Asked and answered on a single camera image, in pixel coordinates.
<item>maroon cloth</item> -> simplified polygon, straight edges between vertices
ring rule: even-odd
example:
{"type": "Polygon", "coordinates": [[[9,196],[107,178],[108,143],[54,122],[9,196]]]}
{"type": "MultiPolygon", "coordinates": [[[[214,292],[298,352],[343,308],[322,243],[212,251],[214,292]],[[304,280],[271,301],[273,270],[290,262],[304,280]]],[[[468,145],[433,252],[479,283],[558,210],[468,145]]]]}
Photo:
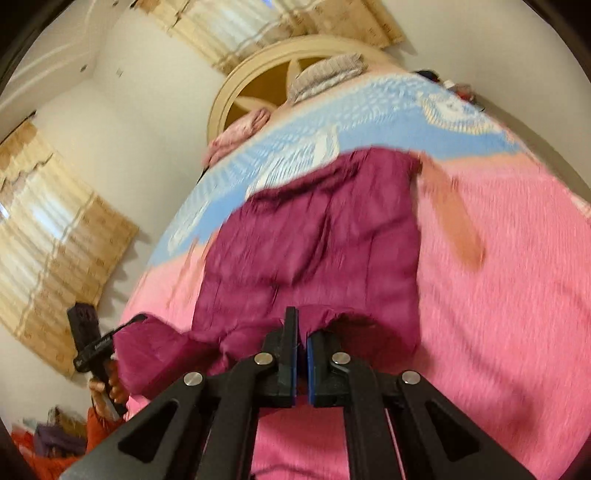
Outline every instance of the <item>maroon cloth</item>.
{"type": "Polygon", "coordinates": [[[420,341],[420,233],[406,153],[371,148],[276,189],[230,215],[206,259],[190,332],[150,317],[115,336],[119,376],[152,398],[184,372],[208,374],[257,353],[287,306],[306,337],[331,325],[375,367],[420,341]]]}

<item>white wall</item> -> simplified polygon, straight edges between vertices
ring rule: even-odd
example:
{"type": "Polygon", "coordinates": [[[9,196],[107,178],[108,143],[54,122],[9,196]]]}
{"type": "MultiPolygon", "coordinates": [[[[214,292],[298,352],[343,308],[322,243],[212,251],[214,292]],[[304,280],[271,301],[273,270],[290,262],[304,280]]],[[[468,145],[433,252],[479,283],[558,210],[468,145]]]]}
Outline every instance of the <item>white wall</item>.
{"type": "Polygon", "coordinates": [[[591,83],[556,32],[522,0],[384,0],[410,70],[471,83],[548,141],[591,184],[591,83]]]}
{"type": "Polygon", "coordinates": [[[76,0],[39,35],[0,96],[0,140],[38,107],[91,77],[105,37],[130,3],[76,0]]]}
{"type": "MultiPolygon", "coordinates": [[[[50,144],[141,230],[103,295],[104,329],[119,321],[155,242],[200,176],[209,110],[222,82],[188,46],[142,12],[127,11],[105,41],[94,78],[37,110],[33,123],[50,144]]],[[[0,350],[6,424],[44,420],[56,404],[85,412],[86,389],[45,366],[3,329],[0,350]]]]}
{"type": "Polygon", "coordinates": [[[128,10],[117,22],[94,74],[97,87],[118,108],[142,118],[169,153],[170,167],[196,178],[207,146],[209,110],[224,78],[137,10],[128,10]]]}

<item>hand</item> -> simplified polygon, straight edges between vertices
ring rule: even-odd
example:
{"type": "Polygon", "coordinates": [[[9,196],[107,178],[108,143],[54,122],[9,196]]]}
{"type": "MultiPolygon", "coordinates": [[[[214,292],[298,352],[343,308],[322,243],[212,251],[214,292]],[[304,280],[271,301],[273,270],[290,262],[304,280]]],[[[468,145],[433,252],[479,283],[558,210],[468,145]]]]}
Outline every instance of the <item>hand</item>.
{"type": "MultiPolygon", "coordinates": [[[[110,398],[116,403],[125,405],[129,399],[129,392],[119,380],[117,360],[109,361],[106,365],[106,370],[109,373],[109,385],[111,386],[111,391],[109,393],[110,398]]],[[[105,384],[98,378],[93,377],[88,382],[88,388],[90,388],[90,395],[92,396],[96,413],[105,419],[110,419],[111,415],[109,414],[109,410],[106,408],[106,403],[103,399],[105,384]]]]}

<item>bed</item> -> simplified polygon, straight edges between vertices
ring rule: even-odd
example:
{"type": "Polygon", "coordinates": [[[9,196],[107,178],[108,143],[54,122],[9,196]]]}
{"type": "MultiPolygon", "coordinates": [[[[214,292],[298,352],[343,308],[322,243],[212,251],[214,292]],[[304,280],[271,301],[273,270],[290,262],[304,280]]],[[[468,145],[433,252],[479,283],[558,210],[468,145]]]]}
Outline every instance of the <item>bed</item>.
{"type": "MultiPolygon", "coordinates": [[[[591,428],[591,302],[584,295],[591,291],[584,273],[591,264],[582,246],[590,238],[589,206],[512,132],[355,41],[298,38],[243,62],[213,105],[209,139],[261,105],[273,110],[271,121],[198,182],[160,239],[122,321],[148,312],[189,330],[215,233],[253,193],[289,183],[348,150],[426,151],[459,181],[488,257],[481,276],[456,267],[419,194],[422,340],[413,359],[397,368],[420,371],[537,478],[560,478],[591,428]],[[286,86],[303,68],[352,51],[364,55],[367,73],[298,105],[282,105],[286,86]],[[544,239],[549,213],[561,220],[544,239]],[[536,258],[548,260],[540,265],[536,258]],[[510,298],[512,291],[519,298],[510,298]]],[[[132,397],[130,412],[146,402],[132,397]]],[[[302,407],[266,416],[253,473],[344,480],[343,442],[338,412],[302,407]]]]}

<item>blue blanket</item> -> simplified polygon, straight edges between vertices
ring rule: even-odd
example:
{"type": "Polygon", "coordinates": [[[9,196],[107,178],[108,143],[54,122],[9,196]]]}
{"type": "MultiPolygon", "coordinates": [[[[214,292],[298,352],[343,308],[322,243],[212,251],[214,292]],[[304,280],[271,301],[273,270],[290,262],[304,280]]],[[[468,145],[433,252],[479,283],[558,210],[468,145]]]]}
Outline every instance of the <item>blue blanket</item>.
{"type": "Polygon", "coordinates": [[[195,239],[205,243],[252,193],[371,145],[423,150],[440,161],[524,150],[488,116],[420,76],[370,77],[304,104],[208,171],[168,226],[150,265],[186,252],[195,239]]]}

